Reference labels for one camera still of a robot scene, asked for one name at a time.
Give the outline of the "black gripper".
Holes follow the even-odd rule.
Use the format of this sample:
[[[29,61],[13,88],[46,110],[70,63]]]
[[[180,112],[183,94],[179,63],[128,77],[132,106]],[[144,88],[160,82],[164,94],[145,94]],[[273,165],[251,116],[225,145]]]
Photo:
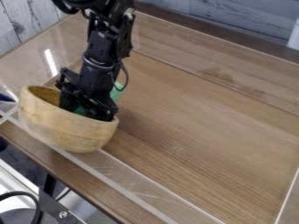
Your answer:
[[[62,67],[60,78],[56,80],[56,87],[60,90],[60,108],[70,113],[83,113],[83,105],[89,105],[89,100],[93,100],[99,105],[88,110],[87,117],[111,122],[119,108],[109,97],[109,92],[120,68],[120,59],[103,62],[87,56],[83,57],[79,73]]]

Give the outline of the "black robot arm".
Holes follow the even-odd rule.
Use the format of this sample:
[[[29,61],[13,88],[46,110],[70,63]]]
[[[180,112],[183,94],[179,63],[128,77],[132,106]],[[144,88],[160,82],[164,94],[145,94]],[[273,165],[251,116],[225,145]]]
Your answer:
[[[127,86],[117,76],[127,72],[123,59],[129,56],[136,20],[135,0],[50,0],[66,14],[80,13],[88,20],[88,46],[79,72],[60,70],[56,87],[60,107],[104,122],[113,120],[117,105],[111,96]]]

